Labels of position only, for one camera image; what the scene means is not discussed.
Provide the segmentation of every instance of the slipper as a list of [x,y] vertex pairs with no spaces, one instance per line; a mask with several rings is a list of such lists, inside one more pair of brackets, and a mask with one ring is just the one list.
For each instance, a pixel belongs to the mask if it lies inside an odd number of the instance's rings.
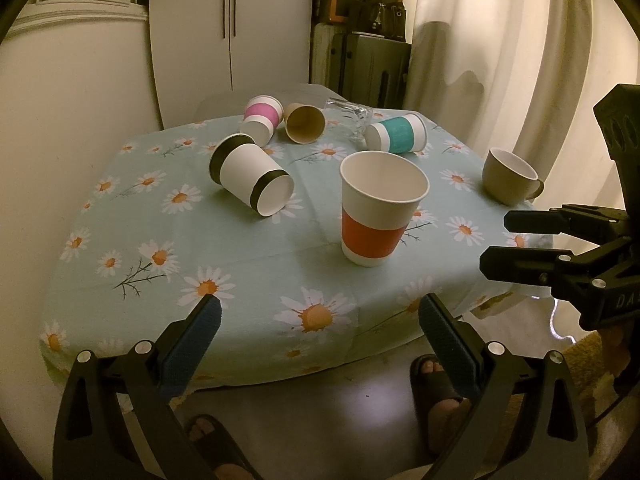
[[210,468],[215,470],[223,464],[235,464],[254,476],[255,480],[263,480],[257,471],[249,464],[242,450],[233,440],[222,423],[211,415],[196,415],[191,418],[184,427],[184,431],[188,435],[191,429],[196,425],[199,418],[208,420],[214,427],[211,433],[207,433],[196,442],[192,442],[204,460],[207,461]]
[[420,369],[425,361],[432,363],[440,363],[435,354],[423,355],[414,359],[411,363],[410,381],[411,390],[414,394],[415,414],[418,419],[418,427],[425,444],[428,460],[433,463],[438,459],[435,453],[429,449],[429,411],[433,406],[441,400],[456,399],[462,402],[455,391],[453,384],[449,380],[446,372],[431,372],[430,374],[421,373]]

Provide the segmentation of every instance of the floor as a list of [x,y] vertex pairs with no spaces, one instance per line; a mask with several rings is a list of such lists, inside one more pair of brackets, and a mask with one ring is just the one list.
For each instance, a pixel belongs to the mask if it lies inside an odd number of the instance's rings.
[[[552,298],[527,300],[495,317],[465,320],[514,354],[543,356],[572,343],[552,335],[554,306]],[[579,338],[575,314],[566,306],[559,313],[556,321]],[[302,378],[197,392],[176,415],[182,422],[199,413],[219,418],[265,480],[383,480],[422,463],[408,369],[429,351],[421,338]],[[160,474],[140,428],[128,423],[147,468]]]

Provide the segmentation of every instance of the black stripe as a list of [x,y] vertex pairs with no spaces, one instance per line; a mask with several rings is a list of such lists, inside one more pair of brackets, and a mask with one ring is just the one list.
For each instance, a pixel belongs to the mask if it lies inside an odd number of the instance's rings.
[[211,160],[209,161],[209,175],[213,179],[213,182],[220,184],[220,169],[225,159],[229,154],[238,146],[243,144],[255,144],[254,140],[245,134],[235,134],[229,136],[220,144],[211,154]]
[[260,195],[264,191],[264,188],[272,182],[276,180],[279,176],[288,175],[284,170],[271,170],[267,171],[263,176],[261,176],[258,181],[255,183],[254,190],[251,192],[251,198],[249,199],[249,204],[251,204],[251,209],[255,212],[260,213],[258,211],[258,200],[260,199]]

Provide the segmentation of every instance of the table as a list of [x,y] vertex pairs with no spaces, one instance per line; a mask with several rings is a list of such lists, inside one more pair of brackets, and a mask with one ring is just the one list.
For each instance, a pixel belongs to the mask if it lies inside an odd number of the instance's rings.
[[[379,119],[400,114],[376,110]],[[427,121],[427,148],[405,156],[423,168],[430,193],[390,261],[358,267],[340,249],[338,167],[362,146],[342,118],[328,112],[315,144],[293,144],[280,130],[265,147],[296,183],[270,218],[209,177],[213,148],[240,119],[135,137],[93,183],[44,307],[40,349],[58,383],[77,352],[116,355],[155,340],[208,292],[222,302],[222,327],[190,391],[336,367],[421,336],[417,305],[428,292],[454,316],[514,295],[516,285],[479,272],[489,245],[551,245],[505,232],[508,208],[482,191],[482,160]]]

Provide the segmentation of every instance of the window sill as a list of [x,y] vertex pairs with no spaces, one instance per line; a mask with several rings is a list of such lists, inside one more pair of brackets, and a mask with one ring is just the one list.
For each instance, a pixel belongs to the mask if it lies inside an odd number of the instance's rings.
[[148,10],[144,6],[114,2],[39,2],[27,4],[9,29],[7,37],[40,27],[67,22],[97,20],[133,20],[146,22]]

